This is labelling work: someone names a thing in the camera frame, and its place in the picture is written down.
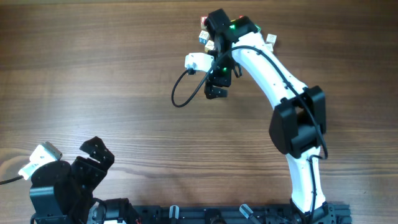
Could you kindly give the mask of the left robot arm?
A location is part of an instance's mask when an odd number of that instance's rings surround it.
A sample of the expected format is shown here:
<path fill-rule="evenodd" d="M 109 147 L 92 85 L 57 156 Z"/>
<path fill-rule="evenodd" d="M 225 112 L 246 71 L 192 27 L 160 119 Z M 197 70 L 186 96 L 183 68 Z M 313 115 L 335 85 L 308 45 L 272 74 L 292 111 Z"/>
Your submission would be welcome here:
<path fill-rule="evenodd" d="M 101 200 L 93 191 L 106 177 L 114 155 L 99 137 L 85 141 L 73 163 L 54 161 L 32 176 L 30 199 L 35 209 L 31 223 L 142 223 L 126 198 Z"/>

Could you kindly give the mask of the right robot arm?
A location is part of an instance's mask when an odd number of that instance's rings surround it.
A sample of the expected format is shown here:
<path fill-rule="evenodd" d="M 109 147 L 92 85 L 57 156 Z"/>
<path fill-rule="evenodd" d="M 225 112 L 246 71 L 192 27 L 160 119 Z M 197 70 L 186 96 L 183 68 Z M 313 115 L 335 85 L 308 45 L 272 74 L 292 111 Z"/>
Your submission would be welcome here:
<path fill-rule="evenodd" d="M 302 222 L 313 223 L 326 202 L 320 186 L 320 160 L 328 157 L 325 94 L 295 78 L 266 46 L 256 25 L 246 16 L 231 21 L 224 10 L 204 21 L 218 53 L 210 71 L 220 75 L 242 66 L 266 95 L 273 114 L 270 138 L 286 156 L 292 179 L 291 200 Z"/>

